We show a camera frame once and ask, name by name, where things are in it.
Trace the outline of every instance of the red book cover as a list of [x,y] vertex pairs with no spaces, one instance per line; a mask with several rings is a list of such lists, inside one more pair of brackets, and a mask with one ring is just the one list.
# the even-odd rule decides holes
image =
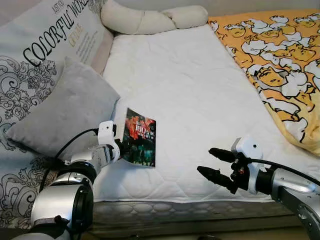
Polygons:
[[156,166],[156,121],[127,109],[123,140],[125,151],[122,156],[133,164]]

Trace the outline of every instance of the mattress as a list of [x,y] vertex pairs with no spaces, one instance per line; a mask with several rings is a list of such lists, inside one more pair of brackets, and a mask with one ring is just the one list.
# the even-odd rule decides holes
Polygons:
[[320,158],[287,142],[208,25],[119,35],[103,76],[121,96],[116,138],[122,139],[128,107],[156,120],[156,167],[123,159],[106,166],[94,182],[95,202],[270,202],[262,193],[231,194],[197,172],[200,165],[230,175],[230,164],[208,150],[230,149],[246,135],[260,145],[263,159],[320,178]]

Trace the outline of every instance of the decorative pillow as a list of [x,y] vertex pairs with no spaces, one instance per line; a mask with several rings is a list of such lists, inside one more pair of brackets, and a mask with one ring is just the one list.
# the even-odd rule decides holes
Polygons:
[[[98,128],[100,122],[110,120],[119,98],[90,66],[66,57],[61,78],[52,94],[6,134],[13,141],[54,157],[78,133]],[[60,158],[68,160],[97,142],[93,133],[87,133],[71,144]]]
[[163,10],[175,24],[177,29],[189,29],[205,25],[208,21],[208,12],[203,6],[182,6]]
[[108,0],[101,8],[102,24],[122,34],[156,34],[201,26],[207,20],[208,12],[202,6],[177,7],[159,12],[131,9]]

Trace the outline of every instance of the blanket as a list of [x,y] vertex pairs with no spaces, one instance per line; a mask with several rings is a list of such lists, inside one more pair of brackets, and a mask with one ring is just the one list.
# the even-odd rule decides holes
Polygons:
[[320,156],[320,10],[209,17],[208,24],[285,138]]

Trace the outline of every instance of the bed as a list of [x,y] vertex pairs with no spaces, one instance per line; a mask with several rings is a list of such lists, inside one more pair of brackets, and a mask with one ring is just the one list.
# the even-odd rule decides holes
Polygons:
[[[230,149],[236,138],[251,135],[265,160],[320,178],[319,157],[285,139],[209,25],[154,35],[117,35],[103,78],[121,96],[113,113],[117,138],[122,138],[128,107],[157,121],[156,168],[120,159],[101,171],[94,183],[92,235],[113,238],[299,224],[270,197],[242,190],[233,195],[196,171],[203,165],[230,174],[229,164],[208,150]],[[10,142],[4,146],[10,148]],[[22,151],[6,153],[14,160]],[[30,226],[43,157],[26,158],[33,159],[31,167],[21,159],[4,168],[9,174],[2,177],[1,227]]]

